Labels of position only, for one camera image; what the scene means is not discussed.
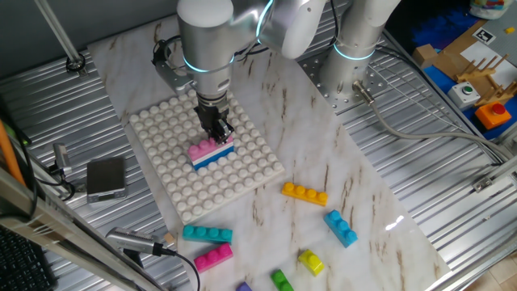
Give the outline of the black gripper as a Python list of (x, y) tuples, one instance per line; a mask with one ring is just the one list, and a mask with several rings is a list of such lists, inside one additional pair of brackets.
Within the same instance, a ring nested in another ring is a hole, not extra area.
[(195, 108), (202, 128), (217, 144), (224, 144), (231, 137), (234, 129), (227, 122), (229, 101), (227, 95), (197, 95)]

